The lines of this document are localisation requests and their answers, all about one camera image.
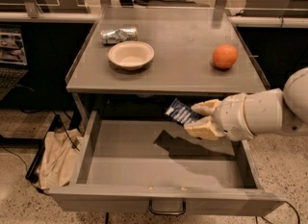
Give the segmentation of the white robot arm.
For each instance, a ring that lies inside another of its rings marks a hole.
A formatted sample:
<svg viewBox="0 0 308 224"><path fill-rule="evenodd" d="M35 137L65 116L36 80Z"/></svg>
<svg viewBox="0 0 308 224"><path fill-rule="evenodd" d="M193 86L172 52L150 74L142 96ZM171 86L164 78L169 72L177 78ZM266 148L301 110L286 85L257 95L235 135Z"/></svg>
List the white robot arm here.
<svg viewBox="0 0 308 224"><path fill-rule="evenodd" d="M305 136L308 133L308 68L292 74L285 86L239 93L192 106L203 117L184 126L192 137L232 141L252 140L260 134Z"/></svg>

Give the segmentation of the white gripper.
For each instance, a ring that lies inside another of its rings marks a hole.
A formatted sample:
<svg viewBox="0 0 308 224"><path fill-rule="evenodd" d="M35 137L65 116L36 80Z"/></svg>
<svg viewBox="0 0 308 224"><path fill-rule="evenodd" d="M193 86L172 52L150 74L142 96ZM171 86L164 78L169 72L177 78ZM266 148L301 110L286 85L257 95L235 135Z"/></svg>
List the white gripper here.
<svg viewBox="0 0 308 224"><path fill-rule="evenodd" d="M206 117L184 125L192 137L218 140L224 136L232 141L251 140L254 135L249 130L244 117L245 93L231 95L223 99L211 99L191 106L191 109Z"/></svg>

